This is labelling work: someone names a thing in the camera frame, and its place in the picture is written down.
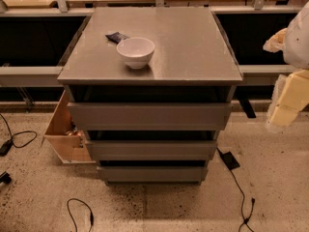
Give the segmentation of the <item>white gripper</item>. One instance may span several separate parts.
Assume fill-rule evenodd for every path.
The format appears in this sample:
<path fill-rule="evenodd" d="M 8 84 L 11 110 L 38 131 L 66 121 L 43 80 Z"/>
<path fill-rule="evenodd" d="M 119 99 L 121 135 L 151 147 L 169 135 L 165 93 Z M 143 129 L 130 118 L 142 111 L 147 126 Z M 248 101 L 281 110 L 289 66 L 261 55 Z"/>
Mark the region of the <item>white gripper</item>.
<path fill-rule="evenodd" d="M 267 121 L 277 127 L 289 126 L 309 104 L 309 71 L 293 72 L 288 77 L 280 74 L 273 88 L 272 102 Z"/>

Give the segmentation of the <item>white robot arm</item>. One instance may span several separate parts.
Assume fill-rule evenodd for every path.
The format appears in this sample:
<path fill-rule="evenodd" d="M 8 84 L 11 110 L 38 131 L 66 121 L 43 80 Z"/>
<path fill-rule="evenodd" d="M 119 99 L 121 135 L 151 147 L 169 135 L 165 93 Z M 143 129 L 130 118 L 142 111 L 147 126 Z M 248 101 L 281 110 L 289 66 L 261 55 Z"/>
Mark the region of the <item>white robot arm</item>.
<path fill-rule="evenodd" d="M 267 111 L 267 129 L 281 131 L 309 104 L 309 2 L 287 28 L 265 42 L 263 50 L 282 51 L 284 61 L 295 68 L 288 76 L 279 75 Z"/>

